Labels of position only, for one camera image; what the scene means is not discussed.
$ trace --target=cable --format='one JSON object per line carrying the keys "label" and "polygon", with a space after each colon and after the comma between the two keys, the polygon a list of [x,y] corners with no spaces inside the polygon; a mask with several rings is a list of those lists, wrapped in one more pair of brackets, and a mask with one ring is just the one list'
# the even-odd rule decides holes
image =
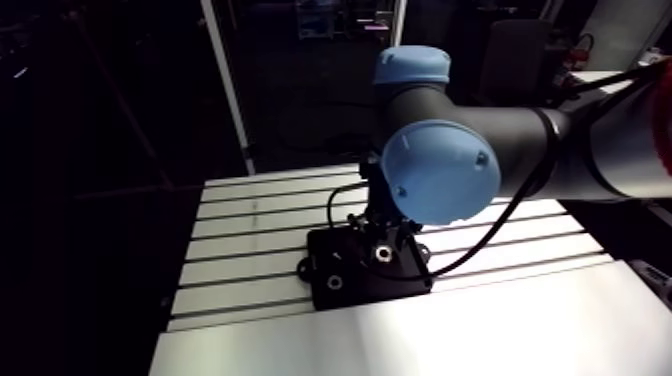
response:
{"label": "cable", "polygon": [[[624,99],[629,97],[631,94],[637,92],[639,89],[641,89],[644,85],[646,85],[649,81],[649,79],[655,78],[655,76],[650,76],[646,78],[640,78],[637,80],[635,83],[630,85],[630,87],[621,90],[617,92],[616,94],[610,96],[607,100],[602,102],[600,106],[598,106],[595,111],[593,111],[587,118],[587,120],[584,122],[584,124],[581,124],[580,126],[577,126],[574,128],[573,132],[570,132],[565,140],[563,140],[563,143],[566,145],[567,141],[572,141],[577,135],[582,134],[582,132],[586,132],[589,130],[589,128],[597,122],[600,118],[602,118],[605,114],[607,114],[611,109],[613,109],[618,103],[622,102]],[[552,169],[553,166],[555,165],[555,161],[560,154],[560,150],[562,148],[560,147],[561,145],[549,145],[549,149],[546,152],[546,155],[544,158],[537,164],[537,166],[534,168],[534,170],[530,173],[530,175],[525,179],[523,184],[520,186],[518,191],[514,194],[513,198],[511,199],[511,202],[507,205],[506,209],[504,209],[504,212],[497,218],[495,223],[490,227],[488,232],[476,243],[469,251],[467,251],[464,255],[462,255],[459,259],[454,261],[453,263],[444,266],[440,269],[437,269],[433,272],[430,272],[426,275],[420,274],[420,275],[414,275],[414,276],[392,276],[392,275],[387,275],[384,273],[380,273],[377,270],[372,269],[367,265],[363,260],[360,260],[359,263],[357,263],[358,266],[366,269],[369,273],[383,279],[387,280],[392,280],[392,281],[400,281],[400,282],[412,282],[412,281],[423,281],[426,280],[427,278],[437,278],[443,274],[446,274],[458,267],[460,267],[462,264],[467,262],[469,259],[474,257],[479,251],[481,251],[486,244],[497,234],[499,229],[506,223],[506,221],[509,219],[511,216],[511,213],[516,209],[518,204],[520,204],[521,201],[527,196],[528,191],[530,188],[537,182],[538,179],[541,177],[545,176],[548,173],[549,169]]]}
{"label": "cable", "polygon": [[646,66],[646,67],[635,68],[635,69],[629,70],[627,72],[623,72],[623,73],[619,73],[619,74],[616,74],[616,75],[613,75],[613,76],[602,78],[602,79],[599,79],[599,80],[596,80],[596,81],[587,82],[585,84],[573,86],[573,87],[566,88],[566,89],[560,89],[553,95],[550,107],[551,108],[557,108],[558,106],[560,106],[560,104],[562,104],[562,102],[564,102],[565,100],[567,100],[567,99],[569,99],[569,98],[571,98],[571,97],[573,97],[577,94],[580,94],[580,93],[583,93],[583,92],[586,92],[586,91],[590,91],[590,90],[594,90],[594,89],[598,89],[598,88],[601,88],[603,86],[612,85],[612,84],[615,84],[615,83],[618,83],[618,82],[623,82],[623,81],[626,81],[626,80],[646,79],[646,78],[656,77],[658,74],[660,74],[664,71],[666,66],[667,66],[667,63],[665,61],[662,61],[662,62],[651,64],[651,65]]}
{"label": "cable", "polygon": [[331,192],[331,194],[329,195],[329,199],[327,199],[327,223],[329,223],[329,228],[330,229],[334,228],[334,220],[331,216],[331,207],[332,207],[332,203],[334,201],[334,197],[336,197],[336,195],[338,195],[339,193],[354,191],[355,189],[364,188],[364,187],[367,187],[368,185],[369,185],[369,182],[360,181],[358,183],[353,183],[353,184],[344,185],[342,187],[338,187],[338,188],[334,189],[333,192]]}
{"label": "cable", "polygon": [[511,202],[506,206],[506,209],[504,209],[504,212],[497,218],[497,221],[490,227],[488,232],[481,238],[481,240],[476,243],[469,251],[467,251],[462,257],[457,259],[455,262],[437,269],[433,272],[428,273],[427,275],[414,275],[414,276],[392,276],[392,275],[387,275],[380,273],[374,269],[371,269],[369,265],[361,261],[358,265],[364,267],[368,272],[371,274],[387,279],[387,280],[392,280],[392,281],[400,281],[400,282],[411,282],[411,281],[423,281],[426,280],[427,278],[437,278],[443,274],[446,274],[465,262],[467,262],[470,258],[474,257],[483,247],[488,244],[488,242],[492,239],[493,236],[499,231],[499,229],[506,223],[506,221],[509,219],[511,216],[511,213],[518,207],[518,204],[520,204],[521,201],[526,197],[528,190],[532,187],[534,183],[536,183],[537,179],[539,176],[542,176],[543,174],[546,173],[546,169],[552,168],[553,163],[555,161],[555,156],[556,152],[549,152],[546,154],[544,159],[542,159],[539,164],[534,168],[532,173],[528,176],[528,178],[523,182],[521,185],[520,189],[516,192],[516,194],[513,196],[511,199]]}

